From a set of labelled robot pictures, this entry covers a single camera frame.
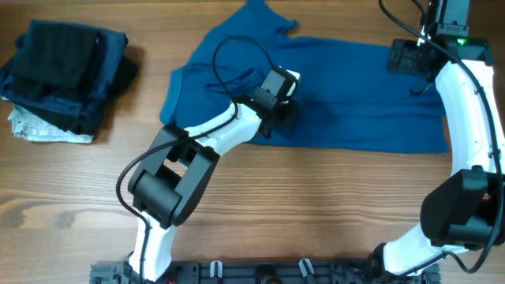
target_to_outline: blue fabric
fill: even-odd
[[[52,21],[32,21],[27,35],[16,41],[16,45],[22,51],[25,41],[32,37],[33,27],[38,24],[67,24],[76,27],[94,28],[82,24],[60,23]],[[44,110],[53,111],[60,114],[80,115],[93,117],[100,105],[106,100],[107,90],[112,85],[123,51],[128,43],[126,35],[121,32],[114,32],[105,28],[95,28],[100,31],[98,44],[98,59],[92,67],[92,89],[88,94],[88,99],[83,102],[75,102],[65,99],[59,95],[59,90],[45,95],[41,100],[30,100],[12,91],[11,84],[13,77],[10,75],[10,64],[2,68],[0,72],[0,95],[15,103],[25,106],[37,107]]]
[[[403,153],[445,152],[439,94],[430,88],[413,96],[418,77],[388,73],[390,47],[314,37],[290,38],[296,21],[274,13],[263,0],[250,0],[210,31],[186,66],[171,74],[160,114],[164,124],[185,128],[221,114],[230,99],[211,67],[219,42],[247,35],[268,50],[275,64],[301,74],[294,98],[299,110],[293,129],[273,128],[272,138],[251,143],[320,148],[348,148]],[[230,41],[217,65],[234,94],[260,85],[270,66],[263,52],[246,41]]]

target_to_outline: wood grain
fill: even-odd
[[[0,283],[87,283],[89,265],[120,260],[133,249],[137,220],[116,201],[114,184],[162,126],[158,116],[170,71],[184,65],[205,34],[243,1],[25,2],[32,4],[0,6],[0,63],[13,55],[13,41],[29,21],[42,18],[126,32],[127,53],[141,65],[134,86],[108,112],[92,145],[16,139],[6,120],[12,107],[0,103]],[[417,11],[409,1],[390,3],[393,12],[415,24]],[[376,1],[269,5],[300,22],[292,36],[381,45],[409,37]],[[505,90],[505,39],[499,28],[504,7],[473,1],[470,19],[472,34],[489,38],[494,50],[497,94]],[[423,198],[450,171],[450,154],[241,145],[222,157],[198,208],[179,228],[174,258],[367,256],[417,222]],[[493,250],[476,275],[464,275],[448,260],[443,283],[501,283],[504,267],[503,248]]]

